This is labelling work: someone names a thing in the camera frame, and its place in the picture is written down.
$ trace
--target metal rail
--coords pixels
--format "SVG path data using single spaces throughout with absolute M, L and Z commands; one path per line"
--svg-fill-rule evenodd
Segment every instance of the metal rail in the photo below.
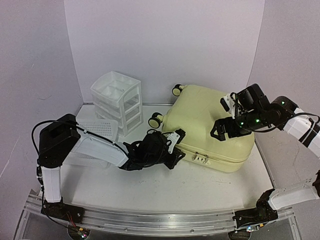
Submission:
M 24 232 L 27 216 L 32 213 L 46 218 L 41 214 L 41 197 L 30 194 L 25 203 L 19 229 L 15 239 Z M 124 210 L 108 210 L 95 207 L 84 207 L 82 224 L 79 227 L 99 230 L 115 234 L 157 237 L 187 237 L 214 235 L 232 232 L 236 229 L 233 220 L 234 211 L 212 211 L 191 213 L 147 213 Z M 291 207 L 278 211 L 279 219 L 290 219 L 296 222 Z M 61 223 L 67 221 L 56 219 Z

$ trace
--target suitcase wheel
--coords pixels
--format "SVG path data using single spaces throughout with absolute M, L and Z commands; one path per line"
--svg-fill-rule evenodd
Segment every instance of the suitcase wheel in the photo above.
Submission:
M 182 86 L 181 84 L 175 85 L 174 88 L 172 89 L 172 94 L 175 95 L 176 97 L 179 97 L 183 88 L 184 86 Z
M 155 112 L 154 114 L 152 114 L 152 118 L 157 118 L 158 116 L 162 116 L 162 114 L 161 113 L 159 113 L 159 112 Z
M 160 125 L 161 125 L 161 121 L 156 117 L 151 117 L 148 120 L 148 124 L 153 129 L 158 129 L 160 127 Z

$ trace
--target metal latch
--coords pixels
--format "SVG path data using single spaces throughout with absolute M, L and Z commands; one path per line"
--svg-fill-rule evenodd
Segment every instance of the metal latch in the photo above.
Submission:
M 199 157 L 201 158 L 201 162 L 203 163 L 203 164 L 206 164 L 207 162 L 208 162 L 208 160 L 209 160 L 209 156 L 208 155 L 205 155 L 205 154 L 202 154 L 202 153 L 199 153 L 199 152 L 195 152 L 195 155 L 193 155 L 193 157 L 192 157 L 192 161 L 194 161 L 194 160 L 199 160 Z

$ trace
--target white table surface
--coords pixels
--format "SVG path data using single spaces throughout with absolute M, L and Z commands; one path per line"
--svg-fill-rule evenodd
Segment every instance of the white table surface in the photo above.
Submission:
M 170 106 L 143 106 L 144 122 L 119 142 L 142 140 L 154 112 Z M 79 118 L 95 118 L 94 106 L 84 105 Z M 272 184 L 254 145 L 249 159 L 234 173 L 223 173 L 181 160 L 173 170 L 159 164 L 139 171 L 64 164 L 62 196 L 66 202 L 103 209 L 143 212 L 202 212 L 254 207 Z

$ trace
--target suitcase latch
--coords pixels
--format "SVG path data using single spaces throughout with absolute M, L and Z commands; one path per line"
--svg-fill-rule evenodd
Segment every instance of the suitcase latch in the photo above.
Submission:
M 201 154 L 196 151 L 195 155 L 193 155 L 193 157 L 192 157 L 192 161 L 195 161 L 195 160 L 200 161 L 203 164 L 207 164 L 207 162 L 209 160 L 209 156 L 205 155 L 205 154 Z

